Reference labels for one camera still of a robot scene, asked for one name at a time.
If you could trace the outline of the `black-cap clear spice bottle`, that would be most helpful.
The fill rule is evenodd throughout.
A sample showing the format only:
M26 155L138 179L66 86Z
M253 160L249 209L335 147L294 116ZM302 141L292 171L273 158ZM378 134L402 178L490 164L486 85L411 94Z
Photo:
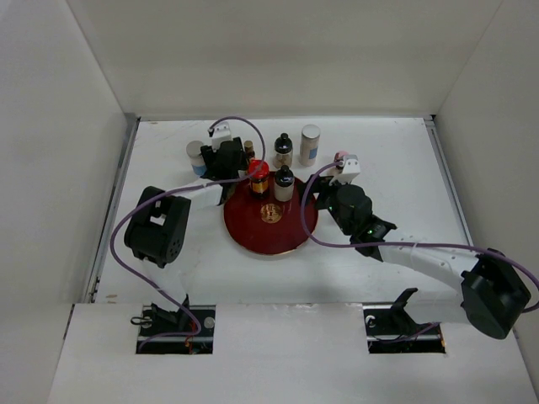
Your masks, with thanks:
M295 176L287 165L282 165L274 175L274 196L280 202L291 200Z

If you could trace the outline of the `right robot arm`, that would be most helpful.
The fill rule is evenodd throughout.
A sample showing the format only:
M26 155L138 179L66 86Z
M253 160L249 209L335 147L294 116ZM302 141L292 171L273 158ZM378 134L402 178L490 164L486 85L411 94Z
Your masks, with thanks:
M399 332L412 332L421 322L464 322L482 334L504 339L519 317L537 310L523 276L537 278L515 260L491 249L451 243L421 242L372 212L363 188L338 177L313 174L299 188L300 210L314 199L316 210L326 210L354 249L366 258L423 274L449 286L455 296L409 302L414 289L405 290L390 314Z

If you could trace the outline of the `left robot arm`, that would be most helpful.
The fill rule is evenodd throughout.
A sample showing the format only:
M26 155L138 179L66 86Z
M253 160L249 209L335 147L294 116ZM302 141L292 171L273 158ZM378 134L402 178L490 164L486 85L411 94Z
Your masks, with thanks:
M143 189L138 211L129 219L124 244L139 260L164 268L172 263L184 245L191 213L223 205L231 196L248 159L239 137L224 140L217 148L200 148L206 171L201 178L177 195L155 186Z

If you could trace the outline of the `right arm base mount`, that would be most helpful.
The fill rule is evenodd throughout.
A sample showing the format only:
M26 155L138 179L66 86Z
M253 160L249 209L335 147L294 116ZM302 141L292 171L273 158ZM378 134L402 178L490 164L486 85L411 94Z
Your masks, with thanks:
M418 292L408 288L393 302L363 305L366 343L370 354L444 354L445 342L437 322L417 323L405 311Z

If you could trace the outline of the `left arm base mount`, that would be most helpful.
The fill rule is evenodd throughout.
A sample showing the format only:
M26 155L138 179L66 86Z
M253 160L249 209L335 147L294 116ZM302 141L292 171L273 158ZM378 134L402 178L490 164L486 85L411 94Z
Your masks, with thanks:
M184 311L166 311L156 304L144 306L139 316L133 316L136 326L138 354L212 354L216 329L215 306L191 306L197 323Z

